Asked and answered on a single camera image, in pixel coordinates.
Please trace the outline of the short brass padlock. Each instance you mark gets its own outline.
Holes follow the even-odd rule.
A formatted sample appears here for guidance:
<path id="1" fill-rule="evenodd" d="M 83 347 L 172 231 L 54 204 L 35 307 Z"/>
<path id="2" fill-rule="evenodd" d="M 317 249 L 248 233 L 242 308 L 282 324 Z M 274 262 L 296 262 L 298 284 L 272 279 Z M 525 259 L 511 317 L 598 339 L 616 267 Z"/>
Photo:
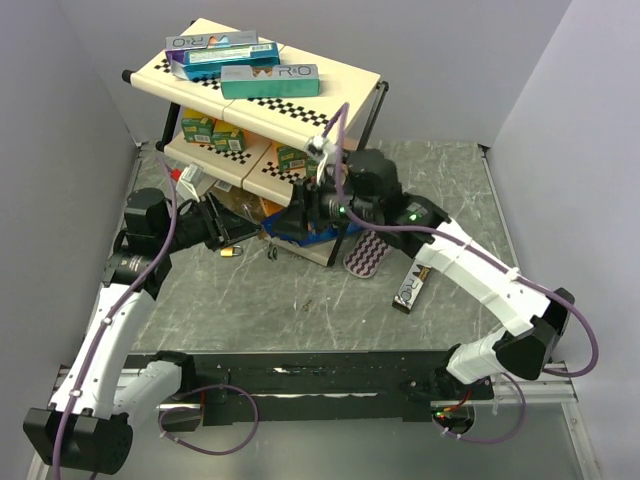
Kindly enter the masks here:
<path id="1" fill-rule="evenodd" d="M 239 257 L 244 254 L 244 249 L 240 245 L 231 245 L 220 250 L 220 256 L 223 258 Z"/>

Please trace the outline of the panda keychain with keys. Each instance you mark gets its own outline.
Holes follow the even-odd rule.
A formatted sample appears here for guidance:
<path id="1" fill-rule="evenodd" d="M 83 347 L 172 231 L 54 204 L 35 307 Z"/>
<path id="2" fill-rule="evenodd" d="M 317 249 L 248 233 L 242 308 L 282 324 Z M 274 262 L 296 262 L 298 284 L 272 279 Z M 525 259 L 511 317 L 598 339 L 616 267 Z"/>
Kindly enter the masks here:
<path id="1" fill-rule="evenodd" d="M 276 245 L 270 244 L 267 248 L 267 258 L 270 261 L 277 261 L 279 257 L 279 250 Z"/>

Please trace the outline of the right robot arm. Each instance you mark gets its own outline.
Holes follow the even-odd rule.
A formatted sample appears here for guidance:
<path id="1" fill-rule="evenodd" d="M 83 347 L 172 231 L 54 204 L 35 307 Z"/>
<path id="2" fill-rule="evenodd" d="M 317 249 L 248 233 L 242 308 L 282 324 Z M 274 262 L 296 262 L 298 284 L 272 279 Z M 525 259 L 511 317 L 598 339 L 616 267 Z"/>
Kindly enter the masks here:
<path id="1" fill-rule="evenodd" d="M 328 147 L 307 148 L 316 176 L 295 183 L 288 206 L 272 223 L 274 236 L 302 242 L 342 224 L 360 223 L 419 265 L 443 274 L 484 305 L 500 329 L 452 348 L 437 373 L 438 390 L 459 398 L 494 373 L 536 380 L 564 333 L 571 296 L 525 285 L 516 269 L 475 242 L 442 208 L 403 191 L 393 161 L 375 149 L 339 164 Z"/>

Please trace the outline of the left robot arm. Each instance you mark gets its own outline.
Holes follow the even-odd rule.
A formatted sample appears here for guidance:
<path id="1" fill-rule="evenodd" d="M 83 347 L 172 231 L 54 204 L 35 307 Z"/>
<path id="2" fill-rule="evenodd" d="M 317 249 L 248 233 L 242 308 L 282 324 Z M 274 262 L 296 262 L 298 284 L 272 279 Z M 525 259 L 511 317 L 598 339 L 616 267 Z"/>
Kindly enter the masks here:
<path id="1" fill-rule="evenodd" d="M 127 387 L 120 389 L 118 381 L 171 270 L 171 254 L 199 244 L 211 251 L 234 247 L 260 231 L 211 193 L 184 202 L 157 188 L 128 196 L 124 227 L 80 350 L 47 407 L 30 409 L 23 422 L 35 451 L 56 474 L 64 468 L 117 473 L 136 426 L 164 400 L 195 395 L 195 360 L 185 353 L 160 351 Z"/>

